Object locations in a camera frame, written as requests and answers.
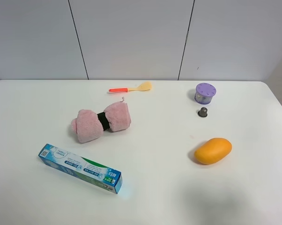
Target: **small container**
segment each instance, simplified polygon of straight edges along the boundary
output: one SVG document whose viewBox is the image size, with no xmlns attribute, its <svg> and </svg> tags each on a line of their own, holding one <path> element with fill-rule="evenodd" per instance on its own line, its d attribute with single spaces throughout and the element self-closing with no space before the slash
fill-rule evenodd
<svg viewBox="0 0 282 225">
<path fill-rule="evenodd" d="M 196 86 L 195 101 L 200 104 L 206 105 L 212 101 L 213 96 L 216 94 L 216 88 L 209 83 L 199 83 Z"/>
</svg>

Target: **purple lid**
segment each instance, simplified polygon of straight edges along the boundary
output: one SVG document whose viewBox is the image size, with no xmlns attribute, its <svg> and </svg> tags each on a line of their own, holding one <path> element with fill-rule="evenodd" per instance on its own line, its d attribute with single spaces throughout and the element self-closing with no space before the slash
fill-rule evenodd
<svg viewBox="0 0 282 225">
<path fill-rule="evenodd" d="M 199 83 L 196 86 L 196 92 L 204 97 L 213 97 L 216 94 L 216 88 L 209 83 Z"/>
</svg>

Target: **orange mango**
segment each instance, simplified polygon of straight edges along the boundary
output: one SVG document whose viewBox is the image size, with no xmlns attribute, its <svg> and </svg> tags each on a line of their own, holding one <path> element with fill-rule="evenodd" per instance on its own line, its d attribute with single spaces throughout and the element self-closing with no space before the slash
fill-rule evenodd
<svg viewBox="0 0 282 225">
<path fill-rule="evenodd" d="M 226 157 L 232 149 L 231 143 L 225 138 L 212 138 L 199 147 L 195 153 L 195 158 L 206 165 L 216 163 Z"/>
</svg>

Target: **barcode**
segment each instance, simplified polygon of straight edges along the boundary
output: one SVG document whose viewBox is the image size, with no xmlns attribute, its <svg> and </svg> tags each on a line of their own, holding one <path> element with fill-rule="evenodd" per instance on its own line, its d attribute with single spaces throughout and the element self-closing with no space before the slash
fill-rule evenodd
<svg viewBox="0 0 282 225">
<path fill-rule="evenodd" d="M 48 153 L 49 153 L 49 150 L 44 149 L 43 152 L 40 155 L 43 156 L 43 157 L 46 157 Z"/>
</svg>

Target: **black band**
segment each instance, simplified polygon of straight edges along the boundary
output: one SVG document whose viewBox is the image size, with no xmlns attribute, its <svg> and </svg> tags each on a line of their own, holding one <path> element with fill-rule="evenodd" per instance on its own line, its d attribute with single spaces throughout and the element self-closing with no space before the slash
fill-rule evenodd
<svg viewBox="0 0 282 225">
<path fill-rule="evenodd" d="M 105 116 L 104 112 L 101 112 L 99 114 L 97 114 L 99 121 L 101 122 L 101 124 L 103 125 L 104 130 L 107 130 L 110 128 L 110 124 Z"/>
</svg>

